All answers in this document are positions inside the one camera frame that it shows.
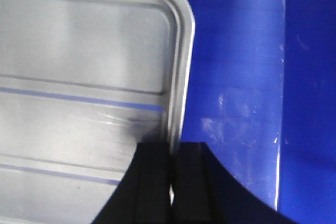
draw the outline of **curved black edge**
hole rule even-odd
[[[113,195],[92,224],[134,224],[143,145],[137,144],[133,160]]]
[[[245,189],[201,143],[213,215],[228,224],[295,224]]]
[[[122,181],[92,224],[168,224],[169,145],[138,143]]]

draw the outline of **blue surface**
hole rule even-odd
[[[336,0],[287,0],[280,211],[336,223]]]
[[[285,0],[188,0],[196,34],[182,140],[206,141],[277,207]]]

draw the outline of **silver tray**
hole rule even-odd
[[[0,0],[0,223],[90,223],[183,124],[187,0]]]

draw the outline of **aluminum tray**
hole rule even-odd
[[[0,0],[0,223],[90,223],[137,141],[176,149],[186,0]]]

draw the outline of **black object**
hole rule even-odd
[[[172,185],[174,200],[170,205]],[[205,143],[139,143],[92,224],[294,224],[240,185]]]

